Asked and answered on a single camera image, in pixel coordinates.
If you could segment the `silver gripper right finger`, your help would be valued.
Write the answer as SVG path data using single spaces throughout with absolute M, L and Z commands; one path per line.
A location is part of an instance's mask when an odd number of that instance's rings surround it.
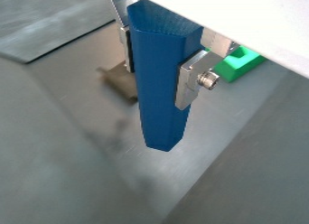
M 199 50 L 179 65 L 179 80 L 175 95 L 175 106 L 183 110 L 196 99 L 199 88 L 211 90 L 218 82 L 213 72 L 215 65 L 238 49 L 239 45 L 226 36 L 203 29 Z

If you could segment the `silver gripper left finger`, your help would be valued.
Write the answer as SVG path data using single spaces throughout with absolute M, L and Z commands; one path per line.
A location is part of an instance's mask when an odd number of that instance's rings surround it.
M 135 0 L 108 0 L 112 14 L 118 23 L 119 39 L 124 47 L 127 71 L 134 72 L 132 52 L 130 43 L 130 20 L 127 8 L 135 3 Z

